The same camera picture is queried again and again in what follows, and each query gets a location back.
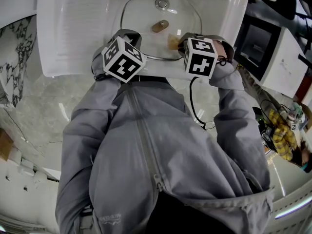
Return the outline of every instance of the marble countertop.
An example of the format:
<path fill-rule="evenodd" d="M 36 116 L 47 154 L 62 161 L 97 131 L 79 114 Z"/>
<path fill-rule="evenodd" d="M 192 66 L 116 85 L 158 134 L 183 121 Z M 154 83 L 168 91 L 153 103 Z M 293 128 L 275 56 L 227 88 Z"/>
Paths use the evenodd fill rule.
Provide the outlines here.
<path fill-rule="evenodd" d="M 15 108 L 21 100 L 27 61 L 36 37 L 36 16 L 0 29 L 0 107 Z"/>

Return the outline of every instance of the hand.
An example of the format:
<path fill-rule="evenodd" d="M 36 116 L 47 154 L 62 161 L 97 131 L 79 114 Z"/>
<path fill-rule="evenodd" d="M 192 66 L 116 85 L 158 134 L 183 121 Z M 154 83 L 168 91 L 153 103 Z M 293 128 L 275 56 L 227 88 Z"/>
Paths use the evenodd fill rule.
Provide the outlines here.
<path fill-rule="evenodd" d="M 213 40 L 213 43 L 214 43 L 214 47 L 218 53 L 218 56 L 224 56 L 225 58 L 227 58 L 227 55 L 225 53 L 223 45 L 217 40 Z"/>

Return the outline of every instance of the black and white marker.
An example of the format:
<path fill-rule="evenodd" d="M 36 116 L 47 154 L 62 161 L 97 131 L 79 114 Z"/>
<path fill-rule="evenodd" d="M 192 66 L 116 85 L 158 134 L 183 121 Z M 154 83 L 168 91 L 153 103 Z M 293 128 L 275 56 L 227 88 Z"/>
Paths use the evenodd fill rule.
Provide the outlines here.
<path fill-rule="evenodd" d="M 104 71 L 123 82 L 128 82 L 146 63 L 146 57 L 121 37 L 102 51 Z"/>
<path fill-rule="evenodd" d="M 217 59 L 218 54 L 211 39 L 188 38 L 184 56 L 187 74 L 211 78 Z"/>

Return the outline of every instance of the glass lid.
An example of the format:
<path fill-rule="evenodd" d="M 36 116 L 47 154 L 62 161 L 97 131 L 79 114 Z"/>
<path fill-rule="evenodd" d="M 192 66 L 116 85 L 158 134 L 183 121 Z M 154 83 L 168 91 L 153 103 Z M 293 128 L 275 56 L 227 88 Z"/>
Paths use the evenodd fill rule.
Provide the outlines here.
<path fill-rule="evenodd" d="M 129 0 L 121 29 L 142 36 L 141 52 L 153 59 L 178 60 L 179 39 L 187 32 L 201 34 L 201 18 L 187 0 Z"/>

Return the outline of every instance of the black cable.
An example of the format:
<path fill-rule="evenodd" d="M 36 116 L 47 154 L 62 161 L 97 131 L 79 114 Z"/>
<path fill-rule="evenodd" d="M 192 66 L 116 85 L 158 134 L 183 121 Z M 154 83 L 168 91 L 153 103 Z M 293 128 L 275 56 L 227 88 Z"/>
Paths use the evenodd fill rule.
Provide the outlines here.
<path fill-rule="evenodd" d="M 285 105 L 283 105 L 283 104 L 280 104 L 281 106 L 283 106 L 283 107 L 286 107 Z M 286 107 L 289 111 L 291 111 L 290 110 L 290 108 L 289 107 Z"/>
<path fill-rule="evenodd" d="M 225 66 L 225 65 L 226 65 L 227 59 L 226 59 L 224 56 L 218 56 L 218 59 L 219 59 L 220 61 L 217 62 L 216 65 L 217 65 L 217 64 L 220 64 L 221 66 Z M 214 128 L 215 126 L 212 127 L 212 128 L 206 129 L 206 122 L 200 120 L 200 119 L 197 117 L 196 111 L 195 111 L 195 108 L 194 108 L 194 104 L 193 104 L 192 85 L 193 85 L 194 81 L 195 81 L 197 78 L 198 78 L 198 77 L 194 77 L 194 78 L 192 79 L 191 83 L 190 83 L 190 101 L 191 101 L 191 107 L 192 107 L 192 111 L 193 111 L 193 114 L 194 114 L 195 118 L 198 120 L 198 122 L 199 122 L 200 124 L 203 125 L 202 128 L 203 128 L 204 130 L 209 130 L 209 129 Z"/>
<path fill-rule="evenodd" d="M 281 116 L 281 118 L 282 118 L 282 120 L 284 121 L 284 123 L 286 124 L 286 126 L 289 127 L 288 123 L 285 121 L 285 119 L 284 119 L 284 118 L 282 117 L 282 115 L 279 113 L 279 111 L 278 111 L 277 107 L 275 106 L 275 104 L 274 104 L 272 101 L 268 100 L 268 99 L 264 99 L 264 100 L 261 101 L 261 103 L 260 103 L 260 109 L 261 109 L 262 113 L 265 115 L 265 117 L 269 119 L 269 121 L 271 122 L 271 124 L 274 126 L 274 124 L 272 123 L 272 121 L 270 120 L 270 118 L 265 114 L 265 112 L 264 112 L 263 109 L 262 109 L 262 103 L 263 103 L 264 101 L 268 101 L 268 102 L 270 102 L 270 103 L 273 104 L 273 106 L 274 106 L 274 107 L 276 108 L 276 110 L 277 110 L 277 113 Z"/>
<path fill-rule="evenodd" d="M 211 128 L 206 128 L 205 130 L 209 130 L 209 129 L 212 129 L 212 128 L 215 128 L 215 126 L 211 127 Z"/>

